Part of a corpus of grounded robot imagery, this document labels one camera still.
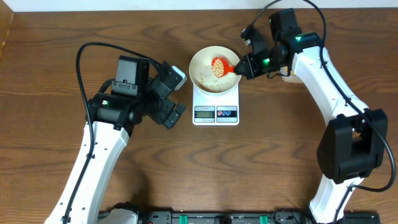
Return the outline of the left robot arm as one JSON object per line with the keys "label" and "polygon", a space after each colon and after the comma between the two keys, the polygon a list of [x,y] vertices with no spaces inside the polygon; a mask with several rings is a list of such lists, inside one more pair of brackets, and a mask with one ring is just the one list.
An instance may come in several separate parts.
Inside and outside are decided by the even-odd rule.
{"label": "left robot arm", "polygon": [[176,66],[160,65],[149,77],[150,61],[120,56],[116,78],[88,101],[83,140],[58,204],[46,223],[96,223],[109,178],[132,131],[143,117],[174,127],[185,107],[168,98],[187,80]]}

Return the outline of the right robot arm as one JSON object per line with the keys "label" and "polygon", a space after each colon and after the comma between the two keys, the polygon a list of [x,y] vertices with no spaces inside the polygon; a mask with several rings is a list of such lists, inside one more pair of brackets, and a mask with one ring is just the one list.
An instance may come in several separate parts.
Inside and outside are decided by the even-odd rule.
{"label": "right robot arm", "polygon": [[266,75],[295,76],[307,87],[325,120],[317,149],[322,179],[310,201],[305,223],[340,223],[344,209],[363,180],[391,155],[386,141],[388,120],[383,110],[371,110],[342,79],[325,47],[325,37],[303,32],[293,9],[270,15],[273,47],[249,24],[241,38],[251,46],[234,72],[247,79]]}

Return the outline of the red plastic measuring scoop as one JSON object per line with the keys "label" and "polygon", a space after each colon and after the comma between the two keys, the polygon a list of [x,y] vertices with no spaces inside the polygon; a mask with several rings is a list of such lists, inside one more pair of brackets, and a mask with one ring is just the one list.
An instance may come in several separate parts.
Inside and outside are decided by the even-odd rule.
{"label": "red plastic measuring scoop", "polygon": [[229,62],[223,57],[215,57],[211,61],[211,70],[217,78],[221,78],[228,73],[233,73],[234,66],[230,65]]}

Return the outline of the white digital kitchen scale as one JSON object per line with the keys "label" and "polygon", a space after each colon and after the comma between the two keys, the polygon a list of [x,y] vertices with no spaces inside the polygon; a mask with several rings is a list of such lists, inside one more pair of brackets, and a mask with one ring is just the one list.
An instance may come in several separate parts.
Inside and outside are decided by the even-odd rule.
{"label": "white digital kitchen scale", "polygon": [[237,126],[239,124],[239,86],[222,93],[193,87],[192,123],[196,126]]}

